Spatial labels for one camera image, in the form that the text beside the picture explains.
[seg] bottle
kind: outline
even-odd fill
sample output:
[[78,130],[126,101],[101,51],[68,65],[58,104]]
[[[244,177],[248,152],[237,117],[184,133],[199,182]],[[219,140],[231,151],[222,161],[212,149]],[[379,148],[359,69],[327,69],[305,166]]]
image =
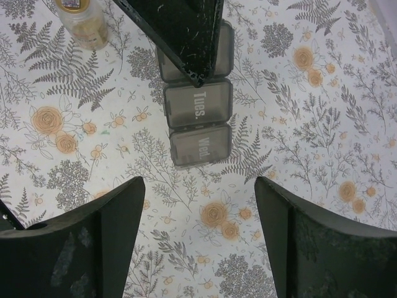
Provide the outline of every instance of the bottle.
[[62,24],[81,48],[96,51],[107,45],[107,24],[97,0],[54,1]]

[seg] floral pattern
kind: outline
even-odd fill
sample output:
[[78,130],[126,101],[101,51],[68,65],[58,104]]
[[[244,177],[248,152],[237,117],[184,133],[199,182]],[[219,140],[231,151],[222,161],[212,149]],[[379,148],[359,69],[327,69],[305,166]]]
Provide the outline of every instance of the floral pattern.
[[[257,176],[397,230],[397,61],[366,1],[225,0],[231,155],[183,171],[170,156],[155,46],[100,3],[112,35],[98,52],[74,43],[53,1],[0,3],[0,199],[22,224],[144,177],[126,298],[276,297]],[[314,236],[297,225],[298,238]],[[309,240],[301,249],[313,260]]]

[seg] jar lid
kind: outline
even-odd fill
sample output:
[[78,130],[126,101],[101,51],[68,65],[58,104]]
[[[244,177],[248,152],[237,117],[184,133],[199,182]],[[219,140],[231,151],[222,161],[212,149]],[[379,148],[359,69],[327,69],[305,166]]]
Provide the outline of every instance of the jar lid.
[[65,7],[62,5],[62,0],[55,0],[56,5],[63,11],[70,14],[80,14],[87,10],[91,0],[80,0],[80,7]]

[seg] transparent bottle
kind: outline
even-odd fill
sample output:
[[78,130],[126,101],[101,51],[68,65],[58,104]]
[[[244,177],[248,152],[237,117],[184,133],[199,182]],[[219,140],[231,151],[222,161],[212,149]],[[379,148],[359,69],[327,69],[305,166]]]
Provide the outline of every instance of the transparent bottle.
[[107,45],[107,24],[97,0],[54,1],[61,22],[81,48],[94,51]]

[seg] floral tablecloth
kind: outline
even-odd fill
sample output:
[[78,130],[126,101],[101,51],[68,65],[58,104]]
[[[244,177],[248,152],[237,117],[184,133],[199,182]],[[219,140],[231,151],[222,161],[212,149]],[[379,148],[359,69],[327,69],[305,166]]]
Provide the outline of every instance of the floral tablecloth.
[[145,177],[125,297],[276,297],[253,182],[397,230],[397,64],[365,0],[225,0],[231,157],[176,171],[154,45],[111,0],[80,50],[51,0],[0,1],[0,198],[28,226]]

